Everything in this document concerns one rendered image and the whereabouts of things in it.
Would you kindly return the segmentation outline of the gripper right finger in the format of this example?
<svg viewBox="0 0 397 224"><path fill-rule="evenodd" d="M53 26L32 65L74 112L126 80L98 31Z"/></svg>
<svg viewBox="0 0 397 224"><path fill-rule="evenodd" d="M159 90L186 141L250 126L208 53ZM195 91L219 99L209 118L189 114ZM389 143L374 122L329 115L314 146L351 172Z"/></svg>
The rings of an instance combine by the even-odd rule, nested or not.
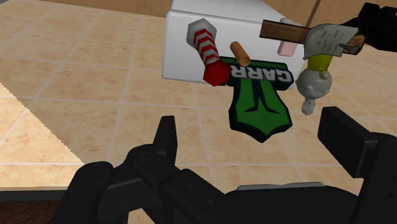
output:
<svg viewBox="0 0 397 224"><path fill-rule="evenodd" d="M362 178L349 224L397 224L397 137L370 132L324 107L317 137L352 178Z"/></svg>

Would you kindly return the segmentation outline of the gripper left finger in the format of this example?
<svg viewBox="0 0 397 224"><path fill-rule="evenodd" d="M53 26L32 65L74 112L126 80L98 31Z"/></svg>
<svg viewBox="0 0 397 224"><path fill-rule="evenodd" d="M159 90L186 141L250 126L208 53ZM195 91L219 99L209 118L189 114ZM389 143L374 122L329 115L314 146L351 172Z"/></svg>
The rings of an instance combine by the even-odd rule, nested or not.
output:
<svg viewBox="0 0 397 224"><path fill-rule="evenodd" d="M178 169L177 147L175 118L163 116L153 143L131 149L118 167L80 167L51 224L127 224L137 209L155 224L227 224L227 197L193 171Z"/></svg>

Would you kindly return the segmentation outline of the grey yellow figure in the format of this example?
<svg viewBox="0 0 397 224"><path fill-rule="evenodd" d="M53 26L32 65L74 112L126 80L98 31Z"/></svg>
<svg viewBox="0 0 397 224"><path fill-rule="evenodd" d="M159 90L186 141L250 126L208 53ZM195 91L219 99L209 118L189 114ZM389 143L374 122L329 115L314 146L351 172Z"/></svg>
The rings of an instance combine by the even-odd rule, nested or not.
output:
<svg viewBox="0 0 397 224"><path fill-rule="evenodd" d="M304 96L302 113L311 115L316 106L316 99L330 92L332 77L328 68L331 55L315 55L307 59L307 68L304 69L295 81L299 93Z"/></svg>

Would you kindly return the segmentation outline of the green black shield emblem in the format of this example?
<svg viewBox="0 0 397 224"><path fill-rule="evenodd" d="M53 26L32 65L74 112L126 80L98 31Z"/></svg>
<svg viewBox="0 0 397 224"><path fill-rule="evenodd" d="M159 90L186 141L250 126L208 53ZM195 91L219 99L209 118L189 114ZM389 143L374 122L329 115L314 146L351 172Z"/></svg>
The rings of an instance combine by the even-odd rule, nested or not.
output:
<svg viewBox="0 0 397 224"><path fill-rule="evenodd" d="M227 85L233 87L228 110L232 130L263 143L292 127L289 109L278 95L295 82L287 64L252 60L249 65L241 66L235 58L221 59L231 67Z"/></svg>

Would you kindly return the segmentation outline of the pink block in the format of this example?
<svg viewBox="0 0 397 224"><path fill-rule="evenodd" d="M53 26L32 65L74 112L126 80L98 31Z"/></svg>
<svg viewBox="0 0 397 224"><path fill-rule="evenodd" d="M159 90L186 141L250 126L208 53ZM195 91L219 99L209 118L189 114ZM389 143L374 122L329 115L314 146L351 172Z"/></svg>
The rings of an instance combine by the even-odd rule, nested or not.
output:
<svg viewBox="0 0 397 224"><path fill-rule="evenodd" d="M301 26L301 24L296 23L288 18L281 18L280 19L281 23L284 24L291 24L291 25L297 25ZM292 43L292 42L287 42L287 41L281 41L279 48L278 48L278 55L284 56L284 57L291 57L293 56L295 50L296 50L297 43Z"/></svg>

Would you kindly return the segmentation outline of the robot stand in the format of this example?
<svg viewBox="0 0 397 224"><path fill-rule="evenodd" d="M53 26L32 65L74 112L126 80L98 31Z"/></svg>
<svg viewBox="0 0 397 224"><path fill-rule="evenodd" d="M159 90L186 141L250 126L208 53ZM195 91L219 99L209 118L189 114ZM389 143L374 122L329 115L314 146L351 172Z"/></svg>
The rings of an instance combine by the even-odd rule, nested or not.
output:
<svg viewBox="0 0 397 224"><path fill-rule="evenodd" d="M397 8L365 3L359 15L341 24L357 27L365 43L382 51L397 53Z"/></svg>

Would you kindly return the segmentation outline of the white box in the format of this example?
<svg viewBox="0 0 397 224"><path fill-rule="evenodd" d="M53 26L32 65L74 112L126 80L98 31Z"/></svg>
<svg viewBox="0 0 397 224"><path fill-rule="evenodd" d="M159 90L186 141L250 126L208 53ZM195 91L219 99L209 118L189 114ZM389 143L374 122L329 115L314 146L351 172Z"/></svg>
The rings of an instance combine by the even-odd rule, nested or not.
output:
<svg viewBox="0 0 397 224"><path fill-rule="evenodd" d="M260 37L263 20L279 21L282 15L261 0L172 0L167 13L162 76L166 79L203 82L204 63L187 41L190 23L206 19L216 30L216 48L222 57L233 57L230 44L239 42L251 65L232 66L236 78L270 78L292 88L303 61L303 46L290 57L280 56L280 42Z"/></svg>

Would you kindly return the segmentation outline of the orange brown cylinder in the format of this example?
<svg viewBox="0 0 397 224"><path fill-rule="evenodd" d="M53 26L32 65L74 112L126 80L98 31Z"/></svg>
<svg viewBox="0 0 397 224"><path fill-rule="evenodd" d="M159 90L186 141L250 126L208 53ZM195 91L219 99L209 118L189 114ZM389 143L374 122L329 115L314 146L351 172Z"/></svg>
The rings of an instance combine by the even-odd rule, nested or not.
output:
<svg viewBox="0 0 397 224"><path fill-rule="evenodd" d="M237 41L232 42L230 44L230 49L233 55L235 56L235 58L237 59L237 62L241 66L248 66L250 64L251 59L239 42Z"/></svg>

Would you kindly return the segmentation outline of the red white striped hexagonal stick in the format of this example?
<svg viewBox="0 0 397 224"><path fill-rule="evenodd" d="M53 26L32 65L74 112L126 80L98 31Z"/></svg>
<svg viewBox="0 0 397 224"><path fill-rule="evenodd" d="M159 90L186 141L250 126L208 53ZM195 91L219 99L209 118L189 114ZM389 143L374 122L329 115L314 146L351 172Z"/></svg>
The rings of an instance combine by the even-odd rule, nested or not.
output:
<svg viewBox="0 0 397 224"><path fill-rule="evenodd" d="M196 49L204 64L203 80L216 87L229 81L231 67L222 61L215 43L216 28L201 18L188 25L186 42Z"/></svg>

